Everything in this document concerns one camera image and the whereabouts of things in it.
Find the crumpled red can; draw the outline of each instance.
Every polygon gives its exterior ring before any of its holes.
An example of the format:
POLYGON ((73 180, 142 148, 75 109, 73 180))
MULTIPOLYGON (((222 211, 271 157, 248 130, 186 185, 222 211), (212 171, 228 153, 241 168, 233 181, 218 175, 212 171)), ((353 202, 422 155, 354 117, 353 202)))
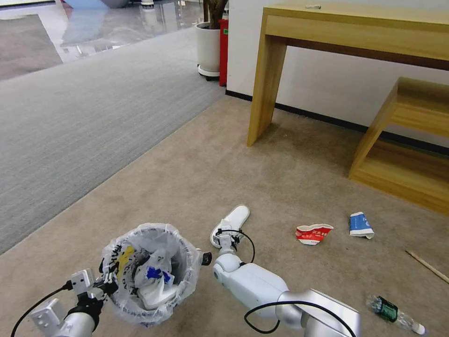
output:
POLYGON ((298 226, 296 238, 303 244, 314 246, 322 241, 332 229, 333 227, 328 224, 298 226))

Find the wooden desk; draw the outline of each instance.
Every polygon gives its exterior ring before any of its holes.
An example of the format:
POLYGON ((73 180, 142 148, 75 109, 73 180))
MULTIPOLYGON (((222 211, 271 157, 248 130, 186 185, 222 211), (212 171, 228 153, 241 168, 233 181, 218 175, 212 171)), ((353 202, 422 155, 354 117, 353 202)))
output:
POLYGON ((288 45, 449 70, 449 11, 316 0, 264 7, 248 146, 271 123, 288 45))

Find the black baseboard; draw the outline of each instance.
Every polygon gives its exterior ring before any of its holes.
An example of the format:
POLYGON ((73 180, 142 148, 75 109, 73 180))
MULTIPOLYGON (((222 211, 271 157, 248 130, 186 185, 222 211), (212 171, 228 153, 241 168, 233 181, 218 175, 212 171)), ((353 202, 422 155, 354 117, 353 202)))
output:
MULTIPOLYGON (((253 97, 250 95, 241 94, 241 93, 238 93, 235 91, 230 91, 228 89, 226 89, 226 95, 240 98, 242 100, 250 101, 250 102, 253 100, 253 97)), ((355 131, 366 132, 368 130, 368 127, 364 126, 364 125, 347 122, 342 119, 338 119, 338 118, 334 118, 334 117, 320 115, 315 112, 310 112, 307 110, 295 108, 295 107, 285 105, 285 104, 276 103, 275 107, 279 110, 291 112, 296 115, 305 116, 308 118, 312 118, 312 119, 316 119, 316 120, 319 120, 322 122, 338 125, 338 126, 341 126, 341 127, 347 128, 347 129, 355 130, 355 131)), ((383 139, 391 140, 391 141, 401 143, 404 145, 408 145, 411 147, 417 147, 417 148, 420 148, 425 151, 431 151, 431 152, 435 152, 438 154, 443 154, 443 155, 449 156, 449 148, 443 147, 440 145, 436 145, 436 144, 432 144, 432 143, 427 143, 422 140, 417 140, 417 139, 413 139, 413 138, 409 138, 409 137, 405 137, 405 136, 400 136, 398 134, 387 132, 387 131, 382 131, 380 137, 383 139)))
POLYGON ((0 10, 2 10, 2 8, 48 5, 48 4, 51 4, 51 3, 56 3, 56 1, 55 0, 48 0, 48 1, 39 1, 39 2, 28 2, 28 3, 24 3, 24 4, 3 5, 3 6, 0 6, 0 10))

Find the plastic bottle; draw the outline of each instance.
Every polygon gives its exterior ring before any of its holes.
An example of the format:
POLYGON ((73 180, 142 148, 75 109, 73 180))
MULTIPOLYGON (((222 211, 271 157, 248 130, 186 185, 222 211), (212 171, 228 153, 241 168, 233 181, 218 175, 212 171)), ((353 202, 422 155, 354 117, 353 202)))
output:
POLYGON ((400 311, 397 306, 381 296, 368 296, 366 304, 383 319, 396 323, 405 330, 411 330, 418 335, 426 333, 426 328, 423 325, 415 322, 409 315, 400 311))

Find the green bottle label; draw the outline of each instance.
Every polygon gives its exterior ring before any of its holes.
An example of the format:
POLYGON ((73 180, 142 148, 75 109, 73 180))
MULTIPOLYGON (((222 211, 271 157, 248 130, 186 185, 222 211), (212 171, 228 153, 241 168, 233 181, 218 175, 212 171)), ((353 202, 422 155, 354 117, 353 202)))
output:
POLYGON ((379 315, 390 322, 395 322, 398 318, 398 307, 396 307, 393 303, 387 301, 382 296, 379 296, 379 298, 382 301, 379 315))

